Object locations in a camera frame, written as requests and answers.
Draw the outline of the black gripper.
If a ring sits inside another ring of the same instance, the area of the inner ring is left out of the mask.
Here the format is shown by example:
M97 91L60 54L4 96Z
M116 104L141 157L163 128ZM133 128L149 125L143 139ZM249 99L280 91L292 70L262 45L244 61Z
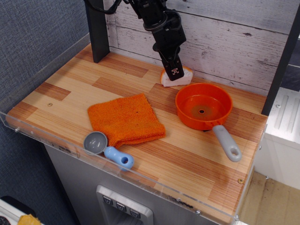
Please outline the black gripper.
M165 19L157 24L146 25L146 31L150 31L155 39L153 50L158 52L168 78L171 81L184 76L183 65L179 52L180 46L186 41L180 18Z

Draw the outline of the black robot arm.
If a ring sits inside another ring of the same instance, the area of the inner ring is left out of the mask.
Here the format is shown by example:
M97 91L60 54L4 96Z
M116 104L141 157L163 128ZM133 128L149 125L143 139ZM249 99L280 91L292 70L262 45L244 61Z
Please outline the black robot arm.
M105 15L116 12L121 1L116 0L112 6L103 9L103 1L85 1L90 40L94 62L100 62L108 53L108 39ZM158 52L166 74L171 81L184 76L183 66L179 58L180 45L186 41L181 17L174 9L168 9L164 0L127 0L143 27L152 33L155 43L153 50Z

